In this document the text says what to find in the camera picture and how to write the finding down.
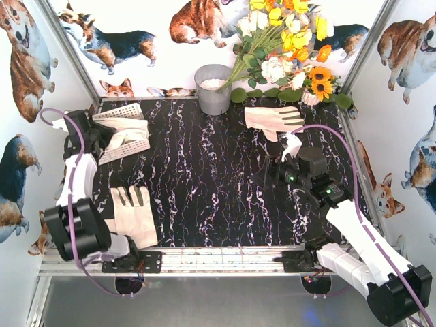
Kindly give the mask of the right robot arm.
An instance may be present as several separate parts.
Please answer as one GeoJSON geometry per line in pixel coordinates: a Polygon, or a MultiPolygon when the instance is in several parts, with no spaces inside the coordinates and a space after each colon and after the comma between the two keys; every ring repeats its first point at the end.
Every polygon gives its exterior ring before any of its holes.
{"type": "Polygon", "coordinates": [[[336,273],[367,301],[372,314],[393,326],[429,304],[432,275],[413,266],[362,216],[347,187],[330,177],[319,148],[302,147],[292,157],[268,156],[252,177],[263,190],[289,185],[303,190],[306,199],[338,229],[356,252],[352,255],[328,236],[307,241],[311,263],[336,273]]]}

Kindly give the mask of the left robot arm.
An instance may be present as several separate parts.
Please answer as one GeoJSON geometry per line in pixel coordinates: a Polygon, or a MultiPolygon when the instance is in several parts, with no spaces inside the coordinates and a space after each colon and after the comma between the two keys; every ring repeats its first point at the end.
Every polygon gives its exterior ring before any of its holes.
{"type": "Polygon", "coordinates": [[[61,195],[45,210],[44,220],[60,256],[85,268],[101,262],[105,273],[132,272],[140,254],[129,236],[112,233],[91,197],[100,157],[114,129],[96,123],[84,110],[61,114],[64,130],[63,159],[66,173],[61,195]]]}

